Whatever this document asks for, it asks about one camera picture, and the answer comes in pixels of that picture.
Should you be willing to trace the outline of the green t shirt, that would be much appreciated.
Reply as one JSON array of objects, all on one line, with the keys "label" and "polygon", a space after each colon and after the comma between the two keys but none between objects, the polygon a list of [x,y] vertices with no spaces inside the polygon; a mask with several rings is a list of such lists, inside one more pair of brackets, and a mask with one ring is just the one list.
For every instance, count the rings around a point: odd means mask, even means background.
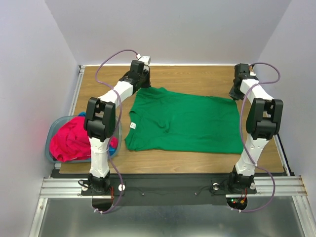
[{"label": "green t shirt", "polygon": [[241,154],[239,112],[232,99],[142,88],[129,112],[130,151]]}]

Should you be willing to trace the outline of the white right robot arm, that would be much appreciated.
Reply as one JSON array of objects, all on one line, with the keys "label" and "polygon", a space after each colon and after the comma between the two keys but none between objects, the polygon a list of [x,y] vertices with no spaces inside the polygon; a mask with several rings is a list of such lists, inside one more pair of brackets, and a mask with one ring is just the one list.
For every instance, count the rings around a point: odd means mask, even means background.
[{"label": "white right robot arm", "polygon": [[241,114],[246,101],[251,104],[245,128],[246,141],[242,138],[243,151],[227,180],[228,190],[233,194],[255,189],[254,175],[264,147],[278,134],[280,129],[283,101],[270,96],[262,87],[255,72],[254,64],[235,65],[235,78],[229,96],[242,100]]}]

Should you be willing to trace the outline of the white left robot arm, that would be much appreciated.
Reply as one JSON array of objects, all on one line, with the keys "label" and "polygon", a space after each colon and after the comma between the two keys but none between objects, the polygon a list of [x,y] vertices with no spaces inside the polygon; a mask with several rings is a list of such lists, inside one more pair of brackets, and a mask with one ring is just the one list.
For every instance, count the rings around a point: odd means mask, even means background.
[{"label": "white left robot arm", "polygon": [[106,94],[88,100],[83,127],[87,132],[91,150],[91,168],[87,187],[103,195],[110,188],[108,148],[115,128],[116,108],[140,88],[150,87],[150,56],[133,60],[130,69]]}]

